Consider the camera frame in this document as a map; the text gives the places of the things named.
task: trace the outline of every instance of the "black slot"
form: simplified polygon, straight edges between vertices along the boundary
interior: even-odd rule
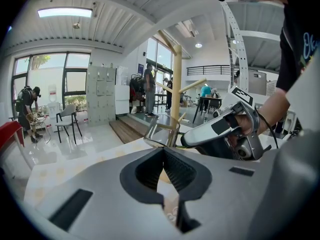
[[[49,218],[49,221],[62,230],[68,231],[92,195],[93,193],[90,191],[83,189],[77,190],[59,210]]]
[[[243,169],[243,168],[239,168],[239,167],[232,167],[229,170],[229,172],[233,172],[233,173],[236,173],[236,174],[241,174],[241,175],[245,175],[245,176],[249,176],[249,177],[251,177],[255,173],[254,170]]]

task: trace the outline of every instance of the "railing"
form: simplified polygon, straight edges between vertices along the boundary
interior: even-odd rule
[[[187,67],[187,75],[230,75],[230,65],[209,65]]]

